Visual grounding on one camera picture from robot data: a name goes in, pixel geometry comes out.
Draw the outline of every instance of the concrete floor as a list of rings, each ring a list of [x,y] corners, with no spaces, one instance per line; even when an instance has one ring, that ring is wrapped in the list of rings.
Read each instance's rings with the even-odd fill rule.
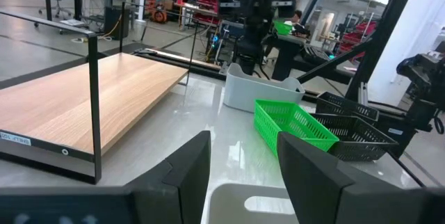
[[[0,9],[36,17],[45,17],[38,14],[38,9],[44,5],[44,0],[0,0]],[[61,5],[72,8],[73,0],[63,1]],[[72,39],[78,38],[80,35],[73,33],[59,35],[57,29],[42,25],[36,29],[31,22],[4,15],[0,15],[0,25],[0,81],[66,63],[81,58],[88,52],[86,44],[72,42]],[[136,25],[134,30],[130,30],[129,37],[125,38],[124,44],[139,40],[141,32],[142,29]],[[162,25],[149,22],[143,43],[189,57],[193,37],[188,36],[193,32],[194,29],[179,31],[177,22],[168,22]],[[98,49],[106,51],[116,48],[118,45],[118,41],[100,40]],[[202,55],[204,52],[205,48],[198,36],[193,58],[204,58]],[[270,57],[274,55],[277,55],[276,51],[273,51]],[[272,70],[273,66],[268,64],[266,71],[270,74]],[[293,70],[291,76],[298,77],[301,74],[301,71]],[[338,95],[344,94],[347,89],[347,86],[343,84],[326,81],[320,77],[308,81],[304,87],[306,90],[314,92],[322,93],[328,90]],[[418,173],[421,179],[425,179],[426,184],[441,186],[445,185],[445,173],[441,167],[445,162],[444,152],[444,136],[438,135],[435,130],[431,133],[421,132],[413,138],[408,146],[406,153],[409,159],[404,162]]]

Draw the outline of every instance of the wooden shelf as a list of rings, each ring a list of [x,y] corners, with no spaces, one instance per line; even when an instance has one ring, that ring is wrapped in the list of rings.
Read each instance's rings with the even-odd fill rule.
[[[186,73],[129,54],[99,60],[102,154]],[[88,64],[0,90],[0,129],[92,154]]]

